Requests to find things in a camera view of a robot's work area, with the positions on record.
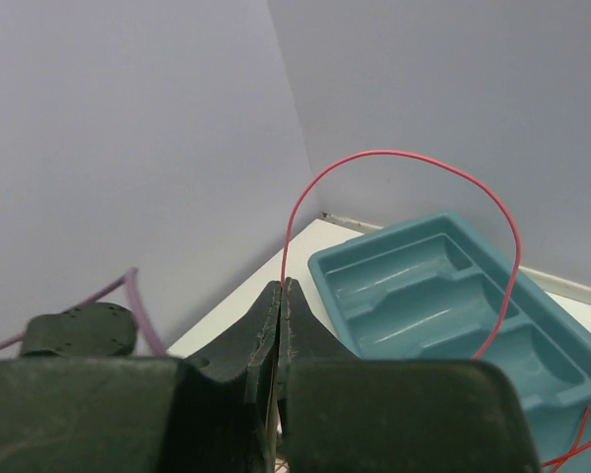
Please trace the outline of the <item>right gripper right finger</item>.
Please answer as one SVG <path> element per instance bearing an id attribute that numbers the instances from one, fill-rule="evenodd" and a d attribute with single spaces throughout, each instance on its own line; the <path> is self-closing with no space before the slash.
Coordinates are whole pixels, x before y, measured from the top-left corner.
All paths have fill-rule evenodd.
<path id="1" fill-rule="evenodd" d="M 539 472 L 513 384 L 472 360 L 364 361 L 332 334 L 314 350 L 299 282 L 280 307 L 279 409 L 292 472 Z"/>

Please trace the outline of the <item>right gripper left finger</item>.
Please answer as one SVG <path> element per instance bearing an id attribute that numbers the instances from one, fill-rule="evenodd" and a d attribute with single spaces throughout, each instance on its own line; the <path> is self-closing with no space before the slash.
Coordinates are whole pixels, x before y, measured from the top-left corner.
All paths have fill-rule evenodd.
<path id="1" fill-rule="evenodd" d="M 0 472 L 269 472 L 281 287 L 195 354 L 0 360 Z"/>

